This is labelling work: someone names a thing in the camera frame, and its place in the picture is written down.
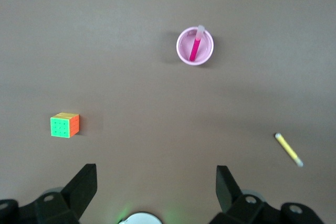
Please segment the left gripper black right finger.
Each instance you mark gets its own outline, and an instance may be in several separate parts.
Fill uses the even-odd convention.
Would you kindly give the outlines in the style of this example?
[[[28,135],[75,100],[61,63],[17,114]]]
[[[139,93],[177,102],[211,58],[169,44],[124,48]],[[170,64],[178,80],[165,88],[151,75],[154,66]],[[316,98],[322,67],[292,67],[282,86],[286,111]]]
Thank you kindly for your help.
[[[227,166],[216,167],[219,212],[210,223],[323,223],[306,205],[286,202],[276,209],[253,194],[244,194]]]

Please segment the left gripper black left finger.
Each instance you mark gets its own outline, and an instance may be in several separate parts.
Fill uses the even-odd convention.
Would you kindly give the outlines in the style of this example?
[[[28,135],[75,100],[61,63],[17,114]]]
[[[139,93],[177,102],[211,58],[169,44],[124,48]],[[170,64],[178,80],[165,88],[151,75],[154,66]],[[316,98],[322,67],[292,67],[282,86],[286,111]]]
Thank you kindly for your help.
[[[97,192],[97,166],[86,164],[60,191],[41,195],[25,206],[1,200],[1,223],[79,223]]]

